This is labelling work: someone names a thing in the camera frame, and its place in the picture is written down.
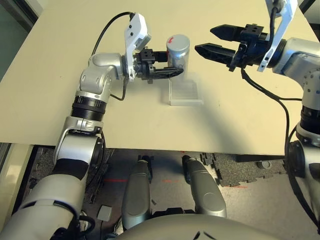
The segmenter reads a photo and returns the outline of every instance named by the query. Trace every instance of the wall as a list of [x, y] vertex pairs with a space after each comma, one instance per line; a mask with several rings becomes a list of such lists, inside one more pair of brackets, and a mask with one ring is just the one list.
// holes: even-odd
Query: wall
[[0, 81], [28, 32], [0, 5]]
[[320, 0], [315, 0], [312, 6], [305, 12], [305, 18], [310, 24], [320, 24]]
[[42, 11], [45, 9], [49, 0], [25, 0], [30, 8], [36, 13], [39, 17]]

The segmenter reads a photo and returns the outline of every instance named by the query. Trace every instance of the white table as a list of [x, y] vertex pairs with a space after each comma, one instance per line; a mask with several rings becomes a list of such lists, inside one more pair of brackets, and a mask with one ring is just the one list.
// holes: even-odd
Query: white table
[[[219, 40], [210, 29], [222, 24], [256, 23], [269, 32], [264, 0], [54, 0], [49, 2], [0, 83], [0, 142], [55, 145], [71, 111], [82, 70], [97, 37], [116, 14], [136, 11], [151, 28], [149, 48], [166, 49], [174, 34], [190, 38], [189, 72], [202, 80], [203, 106], [169, 106], [168, 80], [154, 84], [136, 79], [125, 101], [107, 105], [104, 133], [109, 148], [186, 150], [232, 154], [281, 155], [284, 152], [285, 114], [273, 100], [253, 89], [240, 71], [229, 72], [206, 60], [194, 46], [215, 43], [237, 49], [239, 43]], [[124, 53], [128, 18], [117, 20], [106, 32], [98, 52]], [[317, 41], [298, 9], [285, 38]], [[301, 97], [293, 80], [270, 69], [253, 80], [282, 97]], [[121, 82], [112, 93], [121, 95]], [[300, 119], [300, 102], [286, 103], [292, 128]]]

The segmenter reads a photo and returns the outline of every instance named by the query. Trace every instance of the cable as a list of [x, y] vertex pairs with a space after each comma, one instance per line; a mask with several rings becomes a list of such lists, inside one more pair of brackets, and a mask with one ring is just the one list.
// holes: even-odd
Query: cable
[[95, 220], [94, 220], [92, 217], [90, 217], [90, 216], [85, 216], [85, 215], [80, 215], [80, 216], [79, 216], [79, 220], [90, 223], [90, 226], [89, 226], [86, 230], [81, 231], [81, 232], [79, 233], [78, 238], [82, 238], [83, 236], [85, 236], [85, 235], [87, 235], [88, 233], [92, 232], [92, 230], [93, 230], [93, 229], [95, 228], [95, 226], [96, 226], [96, 222], [95, 222]]
[[[108, 23], [107, 25], [104, 27], [104, 29], [102, 30], [102, 32], [100, 33], [100, 36], [98, 37], [95, 45], [94, 45], [94, 48], [92, 50], [92, 53], [91, 53], [91, 56], [96, 54], [96, 51], [97, 51], [97, 48], [99, 46], [99, 43], [102, 39], [102, 37], [104, 36], [105, 32], [107, 31], [107, 29], [110, 27], [110, 25], [115, 21], [117, 20], [118, 18], [122, 17], [122, 16], [126, 16], [126, 15], [129, 15], [130, 18], [132, 18], [132, 16], [134, 15], [133, 12], [130, 12], [130, 11], [125, 11], [125, 12], [122, 12], [122, 13], [119, 13], [118, 15], [114, 16]], [[113, 94], [110, 94], [110, 97], [113, 97], [119, 101], [123, 101], [126, 97], [126, 91], [127, 91], [127, 85], [128, 85], [128, 78], [126, 77], [124, 80], [123, 80], [123, 87], [122, 87], [122, 97], [118, 97], [116, 95], [113, 95]]]
[[123, 101], [126, 97], [126, 91], [127, 91], [127, 85], [128, 85], [129, 79], [128, 77], [125, 77], [123, 80], [123, 86], [122, 86], [122, 97], [117, 97], [116, 95], [110, 94], [110, 97], [113, 97], [119, 101]]
[[[278, 9], [276, 7], [274, 7], [272, 9], [272, 11], [271, 11], [271, 16], [270, 16], [270, 40], [269, 40], [269, 43], [268, 43], [267, 51], [271, 47], [273, 39], [274, 39], [275, 14], [276, 14], [277, 10]], [[318, 233], [320, 234], [320, 222], [317, 222], [317, 218], [316, 218], [315, 214], [312, 212], [309, 204], [307, 203], [307, 201], [306, 201], [306, 199], [305, 199], [305, 197], [304, 197], [304, 195], [303, 195], [303, 193], [302, 193], [302, 191], [301, 191], [301, 189], [299, 187], [299, 184], [298, 184], [298, 182], [296, 180], [296, 177], [295, 177], [295, 175], [293, 173], [293, 170], [291, 169], [291, 166], [290, 166], [290, 161], [289, 161], [289, 143], [290, 143], [290, 140], [291, 140], [294, 132], [296, 131], [296, 127], [289, 134], [289, 127], [290, 127], [289, 112], [288, 112], [287, 107], [280, 101], [280, 100], [284, 100], [284, 101], [301, 101], [302, 99], [300, 99], [300, 98], [284, 98], [284, 97], [280, 97], [280, 96], [275, 95], [274, 93], [268, 91], [267, 89], [265, 89], [261, 85], [259, 85], [256, 82], [254, 82], [249, 77], [249, 75], [246, 73], [246, 71], [244, 69], [244, 66], [241, 68], [241, 76], [242, 76], [242, 78], [244, 80], [246, 80], [247, 83], [249, 83], [251, 86], [253, 86], [258, 91], [260, 91], [260, 92], [264, 93], [265, 95], [267, 95], [269, 98], [275, 100], [283, 108], [283, 110], [285, 112], [285, 120], [286, 120], [285, 141], [284, 141], [284, 163], [285, 163], [286, 168], [287, 168], [289, 182], [290, 182], [290, 185], [291, 185], [291, 188], [292, 188], [292, 191], [293, 191], [294, 195], [298, 199], [300, 205], [302, 206], [302, 208], [304, 209], [306, 214], [313, 221], [313, 223], [318, 227]]]
[[102, 37], [104, 36], [105, 32], [107, 31], [107, 29], [110, 27], [110, 25], [115, 21], [117, 20], [118, 18], [122, 17], [122, 16], [126, 16], [126, 15], [132, 15], [134, 14], [133, 12], [130, 12], [130, 11], [125, 11], [125, 12], [122, 12], [122, 13], [119, 13], [118, 15], [114, 16], [108, 23], [107, 25], [104, 27], [104, 29], [102, 30], [102, 32], [100, 33], [100, 36], [98, 37], [98, 40], [96, 41], [95, 45], [94, 45], [94, 48], [93, 48], [93, 51], [91, 53], [91, 56], [96, 54], [96, 51], [97, 51], [97, 48], [99, 46], [99, 43], [102, 39]]
[[98, 172], [100, 171], [100, 168], [102, 166], [102, 163], [104, 162], [105, 159], [105, 149], [106, 149], [106, 140], [105, 140], [105, 135], [104, 132], [101, 132], [101, 138], [102, 138], [102, 156], [101, 156], [101, 160], [99, 163], [99, 167], [97, 168], [95, 174], [93, 175], [93, 177], [91, 178], [90, 182], [86, 185], [85, 190], [88, 190], [88, 188], [90, 187], [91, 183], [94, 181], [94, 179], [96, 178]]
[[260, 92], [264, 93], [268, 97], [271, 97], [272, 99], [284, 100], [284, 101], [302, 101], [301, 98], [286, 98], [286, 97], [275, 95], [274, 93], [270, 92], [269, 90], [265, 89], [263, 86], [253, 81], [249, 77], [249, 75], [246, 73], [244, 68], [241, 68], [241, 75], [242, 75], [242, 78], [247, 81], [247, 83], [249, 83], [251, 86], [259, 90]]

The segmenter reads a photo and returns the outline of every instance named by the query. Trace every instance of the silver cylinder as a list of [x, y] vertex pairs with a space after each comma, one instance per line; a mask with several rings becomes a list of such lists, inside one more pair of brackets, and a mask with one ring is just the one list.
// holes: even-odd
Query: silver cylinder
[[183, 69], [183, 73], [175, 78], [184, 79], [188, 70], [190, 40], [182, 34], [173, 35], [166, 41], [168, 67]]

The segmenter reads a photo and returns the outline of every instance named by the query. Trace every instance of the transparent plastic block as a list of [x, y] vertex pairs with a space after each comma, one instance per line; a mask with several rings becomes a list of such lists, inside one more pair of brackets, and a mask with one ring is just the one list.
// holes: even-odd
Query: transparent plastic block
[[188, 73], [185, 79], [173, 77], [169, 79], [169, 105], [199, 106], [204, 104], [201, 81], [196, 74]]

